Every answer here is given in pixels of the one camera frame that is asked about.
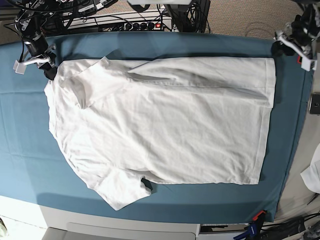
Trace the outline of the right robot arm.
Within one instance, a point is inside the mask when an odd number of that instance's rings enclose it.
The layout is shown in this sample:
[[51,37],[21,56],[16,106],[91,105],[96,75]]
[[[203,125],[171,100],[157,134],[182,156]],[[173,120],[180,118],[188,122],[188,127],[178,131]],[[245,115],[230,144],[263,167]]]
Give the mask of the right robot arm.
[[58,67],[56,65],[56,44],[49,44],[45,37],[43,25],[62,9],[61,0],[27,0],[14,20],[22,43],[22,53],[13,64],[13,70],[23,75],[29,65],[36,65],[45,77],[54,80]]

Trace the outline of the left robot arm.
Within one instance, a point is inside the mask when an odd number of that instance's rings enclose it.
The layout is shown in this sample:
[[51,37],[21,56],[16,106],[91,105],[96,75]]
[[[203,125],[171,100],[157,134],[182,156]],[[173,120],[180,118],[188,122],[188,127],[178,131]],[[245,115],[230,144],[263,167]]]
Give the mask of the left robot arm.
[[294,21],[285,25],[283,30],[274,33],[274,43],[271,54],[293,56],[298,54],[302,58],[314,59],[314,44],[320,38],[320,2],[318,0],[296,0],[302,9]]

